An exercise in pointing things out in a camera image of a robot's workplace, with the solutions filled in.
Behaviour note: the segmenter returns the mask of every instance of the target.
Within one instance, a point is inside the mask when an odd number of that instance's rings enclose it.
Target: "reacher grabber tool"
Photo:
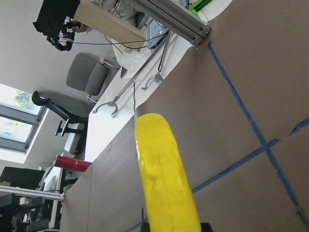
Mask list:
[[[158,73],[155,76],[152,76],[148,79],[145,86],[141,88],[142,90],[146,90],[148,88],[148,83],[153,79],[154,79],[154,82],[157,82],[157,83],[159,81],[163,81],[163,78],[161,76],[161,72],[162,72],[162,69],[163,69],[165,57],[166,57],[166,54],[168,52],[169,43],[170,43],[170,39],[171,39],[172,35],[173,35],[173,32],[171,30],[169,30],[167,40],[166,40],[165,45],[164,45],[163,53],[162,53],[162,56],[161,56],[161,59],[160,59],[160,63],[159,63],[159,67],[158,67]]]

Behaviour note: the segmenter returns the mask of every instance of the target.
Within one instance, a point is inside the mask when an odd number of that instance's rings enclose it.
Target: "monitor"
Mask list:
[[[45,171],[41,170],[4,167],[0,176],[0,181],[10,182],[11,187],[35,190],[38,187],[44,173]]]

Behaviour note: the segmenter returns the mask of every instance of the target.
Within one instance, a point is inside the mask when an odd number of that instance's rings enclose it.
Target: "blue tape line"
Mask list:
[[[240,95],[237,93],[234,85],[232,84],[230,78],[228,77],[227,73],[225,72],[223,66],[221,65],[215,51],[213,50],[211,43],[208,44],[208,49],[211,52],[211,55],[214,59],[214,61],[216,62],[221,74],[223,75],[224,79],[226,80],[226,82],[228,83],[236,101],[238,102],[239,106],[241,107],[243,113],[245,114],[247,120],[249,121],[255,135],[257,136],[258,140],[260,141],[262,148],[264,149],[264,151],[267,153],[268,158],[270,160],[270,162],[272,163],[272,165],[274,166],[275,169],[277,169],[278,171],[278,177],[281,180],[281,182],[283,183],[285,190],[287,191],[290,199],[293,201],[294,205],[297,208],[297,213],[300,215],[300,218],[302,219],[302,221],[304,222],[304,224],[306,225],[306,227],[309,229],[309,221],[306,219],[305,215],[302,213],[300,207],[299,207],[299,203],[298,200],[292,190],[292,187],[290,185],[290,183],[288,182],[288,180],[286,179],[286,177],[284,176],[281,167],[279,166],[275,156],[272,154],[269,146],[267,145],[267,142],[265,140],[265,138],[263,137],[262,133],[260,132],[257,124],[255,123],[255,121],[253,120],[251,114],[249,113],[249,111],[247,110],[244,102],[242,101],[242,99],[240,98]]]
[[[279,142],[278,139],[273,139],[272,141],[270,141],[268,143],[269,147],[273,147],[274,145],[276,145]],[[253,158],[257,157],[258,155],[260,155],[261,153],[264,152],[264,149],[262,147],[260,147],[259,149],[257,149],[256,151],[250,153],[249,155],[247,155],[246,157],[242,158],[241,160],[239,160],[238,162],[232,164],[231,166],[229,166],[225,171],[215,175],[214,177],[210,178],[209,180],[205,181],[203,184],[197,186],[196,188],[194,188],[192,190],[193,194],[201,191],[203,188],[211,185],[213,182],[216,182],[217,180],[221,179],[222,177],[224,177],[225,175],[229,174],[230,172],[234,171],[235,169],[239,168],[241,165],[247,163],[248,161],[252,160]]]
[[[309,125],[309,118],[307,118],[304,121],[301,121],[300,123],[298,123],[288,136],[298,132],[302,127],[305,127],[307,125]]]
[[[89,199],[88,199],[87,232],[89,232],[89,215],[90,215],[91,184],[92,184],[92,165],[90,166],[90,185],[89,185]]]

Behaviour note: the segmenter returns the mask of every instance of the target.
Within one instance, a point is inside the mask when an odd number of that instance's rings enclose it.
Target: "tree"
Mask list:
[[[34,110],[34,104],[31,100],[31,94],[21,91],[21,90],[16,90],[16,96],[14,98],[15,102],[26,109]]]

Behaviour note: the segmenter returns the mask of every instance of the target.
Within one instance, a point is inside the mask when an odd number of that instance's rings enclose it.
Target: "red cup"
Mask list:
[[[55,167],[65,168],[78,172],[85,172],[91,164],[91,162],[73,159],[65,156],[57,156],[54,162]]]

